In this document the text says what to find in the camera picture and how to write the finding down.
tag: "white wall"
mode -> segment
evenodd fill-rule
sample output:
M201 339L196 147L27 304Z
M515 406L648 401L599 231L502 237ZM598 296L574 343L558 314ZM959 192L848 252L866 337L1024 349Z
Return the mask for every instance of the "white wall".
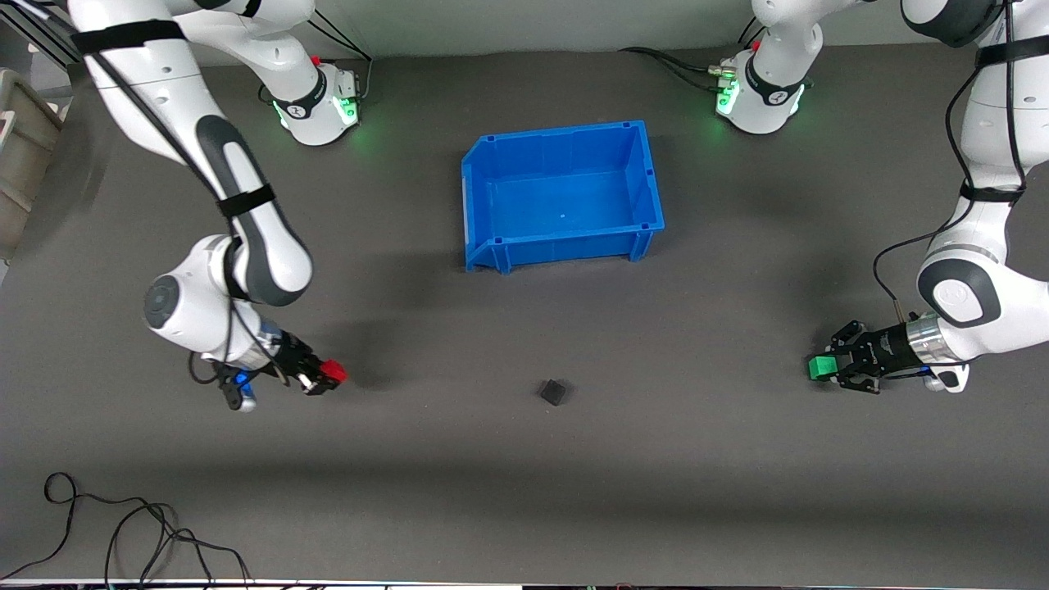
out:
M317 6L378 58L713 47L734 42L752 16L748 0L317 0ZM833 45L926 41L903 24L898 0L832 15L823 30ZM348 55L308 26L294 34L311 52ZM211 51L201 61L231 63Z

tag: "gray table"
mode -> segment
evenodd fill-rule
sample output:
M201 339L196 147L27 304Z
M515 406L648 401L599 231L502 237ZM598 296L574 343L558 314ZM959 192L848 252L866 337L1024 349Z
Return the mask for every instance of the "gray table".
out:
M247 69L211 70L316 259L312 290L266 313L356 380L320 399L260 384L248 416L141 318L220 217L81 84L0 292L0 564L57 542L64 510L40 487L66 469L174 504L259 577L1046 587L1043 349L981 360L957 396L848 393L802 362L854 317L894 321L870 260L954 206L942 112L970 59L830 48L765 138L641 56L389 60L363 126L316 149ZM458 163L478 135L628 119L648 125L667 219L648 258L463 271ZM1010 227L1036 276L1046 190L1034 174ZM884 265L918 309L919 259ZM548 378L570 403L535 397ZM101 575L123 511L85 505L26 575ZM117 573L153 540L131 526ZM198 576L188 549L163 573Z

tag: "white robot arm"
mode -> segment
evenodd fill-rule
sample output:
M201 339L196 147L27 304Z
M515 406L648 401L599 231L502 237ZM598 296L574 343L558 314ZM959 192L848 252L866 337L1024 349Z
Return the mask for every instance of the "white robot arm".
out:
M295 378L306 394L317 395L338 386L345 372L335 361L320 361L309 346L252 308L251 301L286 305L298 299L309 285L313 261L284 218L243 138L205 86L184 29L174 20L175 14L191 17L189 10L199 10L201 4L237 10L229 16L238 21L247 18L245 12L276 19L266 12L267 6L275 10L299 6L298 16L282 24L303 14L308 17L305 8L313 8L311 0L70 0L69 15L79 29L73 41L85 55L89 72L121 129L140 146L202 176L229 220L232 235L201 239L175 270L154 280L146 295L145 315L153 332L212 361L216 375L209 382L218 381L230 407L250 412L255 406L250 381L259 373ZM212 39L224 38L231 47L236 44L232 33L214 33L222 26L209 26ZM228 23L227 28L235 26ZM250 38L248 33L242 35ZM285 48L291 61L283 85L284 78L276 66L266 69L279 61L279 50L273 51L276 61L257 60L253 68L265 72L266 82L279 88L275 92L306 86L309 91L326 88L317 83L326 75L308 58L300 60L304 51L292 41L286 35L258 41L266 47ZM296 46L301 55L294 52ZM251 52L243 49L238 55ZM308 64L313 79L303 71L302 63ZM145 104L135 104L131 96ZM303 104L301 96L298 103ZM150 121L142 107L157 121ZM325 119L325 112L336 112L335 105L309 111L301 120L301 128L291 128L293 133L299 129L316 136L319 122L333 124L338 133L345 130L341 119Z
M823 47L819 21L874 0L751 0L754 17L768 27L752 47L722 60L718 114L740 129L771 133L797 111L805 77Z
M812 360L810 375L876 393L880 377L917 370L929 388L958 393L968 361L1049 341L1049 283L1006 266L1005 238L1026 173L1049 160L1049 2L903 0L902 7L915 30L980 47L961 134L966 178L918 275L935 313L871 333L854 321Z
M201 3L210 9L191 2L192 12L179 12L174 18L186 38L251 67L273 94L281 124L296 140L308 146L329 144L358 123L354 72L315 62L287 33L309 20L314 0Z

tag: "black cable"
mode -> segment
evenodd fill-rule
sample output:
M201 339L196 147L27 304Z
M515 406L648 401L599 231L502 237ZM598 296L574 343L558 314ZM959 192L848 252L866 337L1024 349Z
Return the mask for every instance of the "black cable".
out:
M755 40L757 39L757 37L758 37L758 36L759 36L761 34L763 34L763 33L765 33L766 30L768 30L768 28L769 28L769 27L767 27L767 26L763 26L763 27L758 28L758 29L757 29L757 31L755 31L755 33L754 33L754 34L753 34L752 36L750 36L750 39L748 39L748 40L747 40L747 42L746 42L746 43L744 44L744 46L745 46L745 47L750 47L751 45L753 45L753 44L754 44L754 41L755 41Z
M968 364L982 357L983 355L977 355L969 360L956 360L954 362L926 362L922 366L962 366L963 364Z
M896 381L898 379L912 379L914 377L924 377L926 375L929 375L928 371L916 371L914 373L905 373L903 375L887 375L885 377L882 377L882 379L885 379L887 381Z
M1012 30L1012 2L1013 2L1013 0L1006 0L1005 1L1005 44L1006 44L1006 46L1009 46L1009 44L1012 43L1012 35L1013 35L1013 30ZM972 84L972 82L976 81L977 76L979 76L982 70L983 70L983 67L977 67L976 69L972 70L972 73L969 75L968 79L965 80L965 83L962 84L962 86L958 89L958 91L955 92L955 96L951 97L950 102L947 104L947 111L944 113L944 127L946 127L946 130L947 130L947 143L950 144L950 151L954 152L955 159L958 160L959 166L962 167L962 171L965 173L965 184L969 188L973 188L972 173L969 170L968 164L966 164L966 162L965 162L965 156L962 154L961 148L959 148L959 146L958 146L958 142L955 139L955 131L954 131L954 128L951 127L950 122L951 122L951 114L954 112L955 105L958 104L958 101L962 98L962 94L965 93L965 90ZM1005 101L1006 101L1005 117L1006 117L1006 132L1007 132L1008 138L1009 138L1009 154L1010 154L1010 156L1012 159L1012 166L1015 169L1016 175L1020 177L1020 187L1018 188L1018 191L1022 192L1022 191L1026 190L1026 188L1027 188L1027 174L1026 174L1026 172L1024 172L1023 163L1020 160L1020 147L1019 147L1019 145L1016 143L1016 123L1015 123L1015 112L1014 112L1014 109L1013 109L1013 96L1012 96L1013 94L1013 82L1012 82L1012 78L1013 78L1013 60L1007 60L1006 61L1005 78L1006 78L1006 82L1005 82L1005 85L1006 85L1006 93L1005 93ZM890 246L889 248L882 250L881 252L878 253L877 256L875 256L875 258L874 258L874 265L873 265L874 279L876 281L878 281L878 285L881 287L881 289L893 300L893 304L896 307L897 313L900 313L899 299L896 297L896 294L894 294L893 291L891 289L889 289L887 286L885 286L885 283L881 280L881 277L878 276L878 260L884 254L886 254L886 253L889 253L889 252L891 252L891 251L893 251L893 250L895 250L897 248L901 248L903 246L907 246L907 245L914 244L916 241L921 241L921 240L923 240L925 238L935 239L936 236L940 235L941 233L943 233L943 232L945 232L945 231L947 231L947 230L956 227L958 224L962 223L962 220L964 220L965 217L972 211L972 206L973 206L973 202L969 201L968 202L968 206L965 208L965 212L963 212L962 215L959 216L954 222L950 222L949 224L945 223L944 225L940 226L940 228L937 229L934 232L929 232L927 234L918 236L916 238L911 238L908 240L901 241L899 244L894 244L893 246ZM954 364L947 364L947 365L944 365L944 366L954 366Z
M757 17L751 17L750 22L747 23L747 26L743 27L743 31L740 33L740 38L735 40L735 43L737 45L740 43L743 43L743 38L747 36L747 31L750 30L750 27L754 26L755 22L757 22Z
M218 380L218 373L217 372L210 379L205 379L204 377L199 377L196 374L196 371L193 370L193 360L195 358L196 358L196 353L194 353L193 351L190 351L190 359L189 359L189 361L187 362L187 365L186 365L187 368L189 370L189 373L190 373L190 379L192 379L193 382L196 383L196 384L198 384L198 385L209 385L209 384L214 383L215 381L217 381Z
M271 101L267 101L267 100L265 100L265 99L262 98L262 90L265 90L265 89L266 89L265 88L265 84L259 84L259 89L258 89L258 92L255 93L255 97L262 104L272 104Z
M1012 43L1012 2L1014 0L1005 0L1005 45L1008 47ZM1027 174L1024 172L1024 166L1020 162L1020 146L1016 144L1016 114L1012 108L1012 66L1013 60L1008 60L1005 62L1005 118L1008 123L1007 131L1009 134L1009 153L1012 155L1012 166L1016 169L1016 175L1020 176L1020 188L1018 190L1023 191L1027 189Z
M346 34L343 33L342 29L340 29L338 26L336 26L334 22L331 22L330 20L328 20L328 18L324 16L324 13L322 13L322 12L316 9L316 8L314 9L314 12L317 13L317 16L320 17L322 21L326 22L327 25L331 27L331 30L335 30L336 34L339 35L339 37L342 37L343 40L345 40L346 43L348 43L354 48L355 51L357 51L358 54L360 54L361 57L363 57L364 59L368 60L369 62L371 61L371 56L369 56L368 54L364 52L364 50L361 49L357 45L357 43L354 43L352 39L350 39L349 37L346 37Z
M69 484L69 490L70 490L69 497L62 500L57 499L51 493L51 486L55 484L55 482L57 482L60 479L65 480L65 482ZM142 511L148 512L160 525L160 536L157 540L156 547L150 557L149 563L143 570L143 574L138 580L140 588L144 586L145 580L149 576L150 571L156 564L159 556L164 553L165 548L172 541L178 543L188 543L194 547L197 555L197 561L200 563L200 568L204 571L205 575L208 577L209 582L214 582L214 576L211 573L211 569L208 567L208 563L207 560L205 560L201 548L232 553L237 560L237 565L239 566L241 574L243 575L245 585L248 583L248 580L251 577L251 572L248 570L248 566L244 563L243 557L241 557L240 553L237 552L235 549L200 541L196 538L193 531L188 528L179 528L179 529L174 528L171 525L171 520L173 520L175 510L170 504L148 502L146 499L138 496L125 498L123 500L110 500L108 498L102 498L93 493L82 492L79 489L77 489L77 482L76 480L72 479L72 476L64 471L56 471L50 476L47 476L47 479L44 481L44 500L46 500L49 504L69 505L69 511L66 514L66 524L65 524L65 530L62 534L62 540L59 542L55 550L51 551L46 557L29 562L19 568L16 568L10 573L4 575L3 577L0 577L0 580L6 580L8 577L15 576L27 568L48 562L52 557L58 555L59 552L62 550L62 548L65 547L66 542L69 540L69 532L72 529L72 520L73 520L73 514L76 513L77 510L77 503L82 498L87 498L95 502L99 502L101 504L107 504L107 505L126 504L128 502L137 502L140 504L140 506L136 506L130 512L125 514L124 518L121 519L120 523L116 525L116 528L113 530L112 536L109 540L109 546L106 550L106 565L104 568L106 587L109 586L109 565L112 561L112 553L113 550L115 549L116 541L120 538L120 531L132 517ZM172 519L169 519L167 514L165 514L165 510L169 510L171 512Z
M8 6L12 6L13 8L16 8L16 9L18 8L18 6L14 5L9 1L7 1L7 2L0 2L0 4L6 4ZM17 28L19 31L21 31L21 34L24 37L26 37L27 39L33 39L33 34L29 33L28 30L26 30L24 26L22 26L21 24L18 23L18 21L16 21L15 19L8 18L7 22L10 23L12 26L14 26L15 28ZM68 66L65 64L65 61L62 58L60 58L59 56L57 56L53 52L51 52L50 49L48 49L44 45L38 45L37 48L40 49L41 51L43 51L48 58L50 58L52 62L55 62L56 64L60 64L63 71L67 71L68 70Z
M331 35L330 33L324 30L319 24L315 23L314 21L306 21L306 24L308 24L309 26L316 28L317 30L319 30L321 33L321 35L323 35L324 37L327 37L328 39L330 39L331 41L338 43L339 45L341 45L341 46L349 49L350 51L354 51L355 54L360 55L362 58L364 58L367 61L371 61L371 56L369 56L363 49L361 49L360 47L358 47L357 44L354 43L352 41L346 42L346 41L343 41L343 40L339 39L335 35Z
M690 64L686 61L680 60L666 51L660 51L659 49L652 49L651 47L623 47L620 51L626 51L627 54L641 54L644 56L651 56L658 60L664 60L672 63L673 65L680 67L681 69L687 69L688 71L694 71L697 73L707 73L707 68L701 67L694 64Z
M657 62L659 62L660 65L662 65L663 67L665 67L670 73L675 75L679 80L681 80L685 84L688 84L689 86L692 86L693 88L699 88L701 90L709 90L711 92L719 92L719 91L721 91L721 88L719 88L718 86L714 86L714 85L711 85L711 84L703 84L701 82L697 82L695 80L692 80L691 78L688 78L687 76L685 76L685 73L682 72L680 69L676 68L675 65L677 65L678 63L682 63L682 64L687 65L688 67L695 68L695 69L692 69L690 71L698 71L699 68L697 68L697 66L693 66L691 64L687 64L685 62L682 62L681 60L678 60L677 58L673 58L671 56L666 56L665 54L663 54L663 51L657 51L655 49L648 49L647 47L626 47L626 48L620 49L620 51L626 51L626 52L630 52L630 54L642 54L642 55L650 56Z
M62 52L69 58L69 61L71 61L72 63L80 63L80 59L77 58L77 54L72 49L70 49L71 46L70 43L65 39L63 39L61 35L55 35L55 31L52 31L47 26L47 21L44 21L43 24L37 24L33 19L29 18L28 15L26 15L22 10L20 6L12 5L12 7L15 8L15 12L18 13L19 16L21 16L23 19L25 19L28 22L31 22L40 31L40 34L43 35L45 38L47 38L48 41L50 41L51 43L57 45L60 49L62 49Z
M881 280L881 276L878 274L878 262L881 260L881 257L884 256L885 254L889 254L893 250L898 249L898 248L903 248L904 246L911 246L912 244L915 244L917 241L921 241L923 239L935 238L936 236L940 235L941 233L949 230L950 228L954 228L958 224L961 224L963 220L965 220L966 215L968 215L970 211L972 211L972 202L971 201L969 202L968 206L965 208L965 211L961 214L961 216L959 216L954 222L945 223L944 225L940 226L936 230L930 231L928 233L924 233L922 235L919 235L918 237L912 237L911 239L905 239L903 241L898 241L898 243L890 246L889 248L885 248L881 252L878 252L878 255L874 257L874 262L871 266L872 271L874 272L874 280L878 281L878 286L881 287L881 290L884 291L885 294L889 295L889 298L893 300L893 304L894 305L898 307L900 300L899 300L899 298L896 297L896 294L893 293L893 290L890 289L889 286L885 285L885 282L883 280Z

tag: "blue bin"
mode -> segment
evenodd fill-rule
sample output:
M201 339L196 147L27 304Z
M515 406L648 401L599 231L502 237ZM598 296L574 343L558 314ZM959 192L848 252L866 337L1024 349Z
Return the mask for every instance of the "blue bin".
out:
M466 269L627 255L663 229L641 121L488 135L463 159Z

